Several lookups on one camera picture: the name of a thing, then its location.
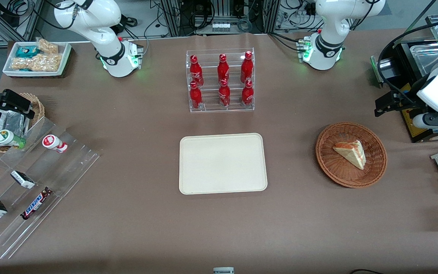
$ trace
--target aluminum foil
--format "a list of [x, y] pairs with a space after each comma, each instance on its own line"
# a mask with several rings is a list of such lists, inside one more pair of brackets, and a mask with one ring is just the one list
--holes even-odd
[[0, 110], [0, 112], [0, 131], [4, 129], [9, 130], [18, 136], [23, 136], [26, 134], [26, 130], [28, 130], [28, 123], [30, 122], [29, 119], [25, 118], [25, 116], [22, 114], [10, 110]]

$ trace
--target floor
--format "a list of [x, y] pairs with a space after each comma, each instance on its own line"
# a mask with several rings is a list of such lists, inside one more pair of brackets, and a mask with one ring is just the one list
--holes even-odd
[[[51, 0], [53, 3], [59, 3], [59, 0]], [[391, 28], [407, 28], [424, 7], [431, 0], [386, 0], [386, 5], [378, 16], [367, 18], [361, 24], [358, 30], [372, 30], [372, 29], [391, 29]], [[143, 37], [146, 35], [151, 38], [158, 38], [168, 34], [167, 27], [162, 24], [165, 23], [163, 14], [160, 13], [158, 7], [150, 8], [149, 0], [116, 0], [123, 15], [127, 17], [134, 17], [138, 24], [135, 27], [129, 28], [134, 35]], [[50, 23], [57, 24], [53, 15], [53, 9], [49, 5], [45, 5], [41, 11]], [[438, 14], [438, 2], [428, 11], [427, 14]], [[38, 31], [41, 35], [50, 41], [82, 41], [86, 40], [82, 36], [69, 30], [55, 29], [43, 21], [37, 25]], [[2, 68], [5, 64], [6, 50], [0, 50], [0, 77], [2, 75]]]

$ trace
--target snickers bar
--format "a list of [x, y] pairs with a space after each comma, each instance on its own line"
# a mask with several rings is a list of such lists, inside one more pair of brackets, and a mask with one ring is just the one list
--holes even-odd
[[26, 174], [23, 172], [19, 172], [17, 170], [13, 170], [11, 172], [11, 177], [22, 187], [26, 187], [28, 189], [35, 186], [35, 182], [31, 180]]
[[47, 199], [50, 194], [52, 194], [53, 191], [51, 191], [48, 187], [45, 187], [45, 189], [38, 194], [38, 196], [35, 198], [35, 200], [30, 204], [30, 206], [21, 214], [21, 217], [23, 217], [23, 220], [28, 220], [28, 218], [37, 211], [37, 209], [43, 204], [43, 202]]

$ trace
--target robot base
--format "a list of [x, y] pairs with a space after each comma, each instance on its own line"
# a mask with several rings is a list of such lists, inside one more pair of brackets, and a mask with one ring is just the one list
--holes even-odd
[[138, 48], [136, 44], [124, 41], [125, 54], [118, 60], [117, 64], [106, 64], [101, 58], [104, 68], [111, 76], [124, 77], [132, 73], [135, 69], [141, 69], [141, 61], [143, 59], [143, 48]]
[[319, 36], [318, 33], [313, 33], [311, 36], [304, 37], [304, 44], [297, 43], [297, 49], [305, 50], [305, 52], [298, 53], [300, 62], [309, 64], [317, 70], [328, 70], [334, 67], [334, 64], [339, 61], [342, 49], [334, 54], [332, 57], [325, 57], [324, 54], [315, 45], [315, 40]]

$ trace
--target clear acrylic rack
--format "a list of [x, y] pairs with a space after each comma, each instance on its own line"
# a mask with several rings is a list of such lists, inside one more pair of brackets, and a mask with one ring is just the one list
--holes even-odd
[[[213, 50], [188, 50], [186, 55], [186, 76], [187, 76], [187, 93], [189, 98], [189, 109], [191, 113], [201, 112], [226, 112], [226, 111], [253, 111], [254, 99], [250, 106], [241, 104], [241, 94], [244, 88], [244, 83], [241, 83], [241, 64], [244, 60], [245, 52], [252, 52], [252, 61], [254, 64], [252, 70], [251, 81], [253, 83], [254, 94], [255, 88], [255, 73], [256, 63], [254, 48], [240, 49], [213, 49]], [[219, 104], [219, 80], [217, 78], [217, 66], [219, 65], [219, 55], [226, 54], [227, 63], [229, 64], [229, 88], [231, 89], [231, 104], [228, 107], [223, 107]], [[198, 63], [202, 67], [204, 76], [204, 85], [200, 87], [202, 92], [202, 101], [204, 107], [202, 109], [194, 109], [190, 99], [190, 83], [192, 76], [190, 75], [190, 56], [196, 55]]]
[[[53, 134], [68, 144], [62, 154], [41, 145], [43, 137]], [[11, 148], [1, 158], [0, 200], [8, 213], [0, 216], [0, 258], [10, 258], [31, 233], [49, 215], [87, 172], [99, 155], [72, 137], [68, 132], [43, 117], [24, 136], [22, 150]], [[13, 170], [26, 173], [36, 185], [20, 186], [11, 177]], [[53, 193], [28, 220], [20, 216], [38, 194], [48, 187]]]

